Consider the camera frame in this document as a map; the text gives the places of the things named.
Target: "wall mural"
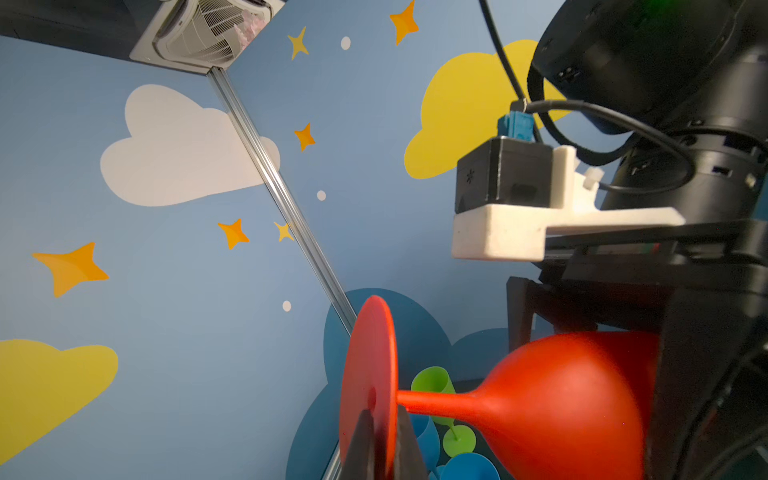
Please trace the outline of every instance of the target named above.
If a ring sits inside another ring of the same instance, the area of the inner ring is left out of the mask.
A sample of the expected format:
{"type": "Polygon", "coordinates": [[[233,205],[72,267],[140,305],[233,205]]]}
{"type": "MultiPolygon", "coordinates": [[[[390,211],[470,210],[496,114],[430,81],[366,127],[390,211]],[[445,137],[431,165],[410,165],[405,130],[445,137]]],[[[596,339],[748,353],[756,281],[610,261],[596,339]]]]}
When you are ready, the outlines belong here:
{"type": "Polygon", "coordinates": [[[291,56],[291,60],[294,60],[296,58],[296,55],[298,55],[300,52],[306,53],[309,55],[310,53],[306,50],[306,47],[304,46],[304,34],[306,33],[306,27],[301,29],[301,33],[298,37],[292,37],[288,35],[288,38],[290,39],[291,44],[293,45],[293,55],[291,56]]]}
{"type": "Polygon", "coordinates": [[[242,219],[238,218],[237,222],[232,223],[231,225],[224,225],[223,223],[219,223],[219,227],[221,227],[221,230],[224,230],[224,233],[227,235],[227,246],[230,248],[230,250],[232,250],[235,245],[240,242],[250,242],[245,233],[243,233],[243,228],[240,225],[241,220],[242,219]]]}
{"type": "Polygon", "coordinates": [[[415,20],[413,19],[413,5],[415,4],[415,0],[406,7],[405,10],[403,10],[402,13],[399,13],[397,15],[390,15],[389,17],[392,19],[392,23],[395,24],[396,37],[395,37],[395,45],[400,45],[400,42],[406,37],[409,33],[416,33],[419,31],[419,26],[416,24],[415,20]]]}
{"type": "Polygon", "coordinates": [[[1,341],[0,465],[92,402],[117,372],[118,355],[106,346],[1,341]]]}
{"type": "MultiPolygon", "coordinates": [[[[107,147],[101,174],[130,204],[163,207],[263,183],[228,116],[172,88],[146,84],[133,90],[125,121],[131,136],[107,147]]],[[[262,142],[280,168],[277,146],[266,137],[262,142]]],[[[275,224],[280,241],[293,240],[288,224],[275,224]]],[[[229,250],[250,242],[241,219],[218,226],[229,250]]],[[[110,279],[94,261],[95,245],[32,254],[51,271],[54,297],[110,279]]],[[[280,305],[286,313],[292,309],[288,300],[280,305]]],[[[0,465],[95,400],[117,371],[118,356],[106,346],[60,351],[30,339],[0,341],[0,465]]]]}
{"type": "Polygon", "coordinates": [[[304,151],[304,149],[307,148],[308,146],[315,144],[315,139],[312,138],[311,128],[312,128],[312,124],[306,124],[306,127],[304,127],[304,130],[297,130],[294,132],[294,134],[296,134],[296,136],[299,138],[301,151],[304,151]]]}
{"type": "Polygon", "coordinates": [[[94,280],[109,280],[101,268],[94,263],[95,243],[78,248],[74,252],[33,253],[32,256],[45,264],[53,274],[53,295],[60,297],[73,286],[94,280]]]}
{"type": "MultiPolygon", "coordinates": [[[[227,114],[202,108],[162,85],[142,85],[125,103],[131,132],[101,155],[104,181],[121,199],[145,207],[180,204],[264,180],[227,114]]],[[[275,168],[280,151],[262,137],[275,168]]]]}

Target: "blue wall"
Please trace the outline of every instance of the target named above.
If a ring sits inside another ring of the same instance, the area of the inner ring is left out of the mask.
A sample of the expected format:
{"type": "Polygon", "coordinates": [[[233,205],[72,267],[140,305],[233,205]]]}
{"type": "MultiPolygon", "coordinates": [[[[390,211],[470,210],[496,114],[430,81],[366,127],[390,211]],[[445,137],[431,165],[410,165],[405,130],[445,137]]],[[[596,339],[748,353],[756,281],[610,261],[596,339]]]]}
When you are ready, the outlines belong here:
{"type": "Polygon", "coordinates": [[[326,384],[329,301],[297,244],[278,242],[269,193],[140,207],[99,167],[130,136],[135,88],[221,108],[208,80],[4,37],[0,65],[0,341],[102,345],[119,358],[109,388],[0,465],[0,478],[282,478],[326,384]],[[229,250],[217,224],[239,218],[250,242],[229,250]],[[32,254],[90,242],[109,280],[55,298],[32,254]]]}

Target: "blue cup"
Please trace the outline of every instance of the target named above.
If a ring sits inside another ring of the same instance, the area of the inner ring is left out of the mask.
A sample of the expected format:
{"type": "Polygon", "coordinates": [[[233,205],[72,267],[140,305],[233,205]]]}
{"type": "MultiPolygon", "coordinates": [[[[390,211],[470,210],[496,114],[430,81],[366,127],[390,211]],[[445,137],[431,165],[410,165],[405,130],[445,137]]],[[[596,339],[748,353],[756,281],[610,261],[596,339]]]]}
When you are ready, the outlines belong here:
{"type": "Polygon", "coordinates": [[[411,414],[411,424],[416,434],[416,441],[419,443],[419,450],[422,452],[424,465],[427,470],[434,472],[437,461],[440,459],[440,437],[435,423],[430,416],[411,414]]]}
{"type": "Polygon", "coordinates": [[[496,467],[479,453],[462,453],[445,464],[440,480],[499,480],[496,467]]]}
{"type": "Polygon", "coordinates": [[[430,472],[429,480],[440,480],[440,475],[442,475],[443,470],[445,470],[445,465],[440,465],[438,468],[435,469],[434,472],[430,472]]]}

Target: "black metal frame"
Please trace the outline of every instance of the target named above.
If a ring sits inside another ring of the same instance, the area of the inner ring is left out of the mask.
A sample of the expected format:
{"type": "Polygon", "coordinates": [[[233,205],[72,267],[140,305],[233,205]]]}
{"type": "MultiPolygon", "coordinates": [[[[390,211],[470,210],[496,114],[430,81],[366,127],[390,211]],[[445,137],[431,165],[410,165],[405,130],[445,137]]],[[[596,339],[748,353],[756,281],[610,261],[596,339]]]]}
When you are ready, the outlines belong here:
{"type": "Polygon", "coordinates": [[[647,478],[718,478],[768,439],[768,223],[555,237],[538,266],[507,283],[510,350],[534,314],[661,334],[647,478]]]}
{"type": "MultiPolygon", "coordinates": [[[[373,431],[373,417],[363,410],[357,420],[355,433],[349,443],[339,480],[381,480],[383,475],[376,469],[383,468],[384,452],[377,452],[373,431]]],[[[429,473],[424,465],[416,434],[406,409],[397,410],[397,446],[392,477],[394,480],[427,480],[429,473]]]]}

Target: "black cylindrical motor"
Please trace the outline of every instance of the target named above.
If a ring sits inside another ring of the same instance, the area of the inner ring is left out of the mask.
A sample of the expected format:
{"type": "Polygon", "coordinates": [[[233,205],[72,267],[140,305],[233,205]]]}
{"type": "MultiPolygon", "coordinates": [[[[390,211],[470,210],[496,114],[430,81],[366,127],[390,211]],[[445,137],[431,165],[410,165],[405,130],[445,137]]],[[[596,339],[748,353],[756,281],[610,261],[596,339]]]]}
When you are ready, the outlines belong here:
{"type": "MultiPolygon", "coordinates": [[[[532,67],[567,98],[632,115],[694,152],[697,174],[686,186],[664,194],[609,192],[604,210],[675,207],[688,223],[751,215],[768,159],[768,2],[568,0],[532,67]],[[573,18],[581,14],[577,28],[573,18]]],[[[686,168],[640,142],[614,184],[662,187],[686,168]]]]}

